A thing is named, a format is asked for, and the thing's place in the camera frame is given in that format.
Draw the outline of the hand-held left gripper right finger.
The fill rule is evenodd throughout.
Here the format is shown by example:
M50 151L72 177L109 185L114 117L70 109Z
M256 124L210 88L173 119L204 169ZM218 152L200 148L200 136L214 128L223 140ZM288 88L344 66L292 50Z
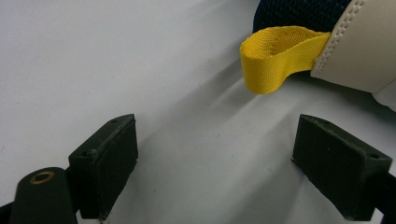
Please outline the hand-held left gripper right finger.
M299 117L292 161L350 221L392 220L392 158L333 123Z

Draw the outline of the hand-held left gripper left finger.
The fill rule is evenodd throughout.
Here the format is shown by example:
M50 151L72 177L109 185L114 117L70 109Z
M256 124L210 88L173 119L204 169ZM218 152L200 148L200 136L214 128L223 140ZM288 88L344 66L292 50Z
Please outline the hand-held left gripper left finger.
M107 219L137 158L133 114L111 119L69 155L67 173L82 218Z

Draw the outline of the white navy sneaker yellow tab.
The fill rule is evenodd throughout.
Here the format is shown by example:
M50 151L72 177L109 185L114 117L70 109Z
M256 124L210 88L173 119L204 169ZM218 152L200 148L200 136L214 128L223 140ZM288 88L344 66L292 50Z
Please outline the white navy sneaker yellow tab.
M308 72L396 112L396 0L261 0L240 56L254 93Z

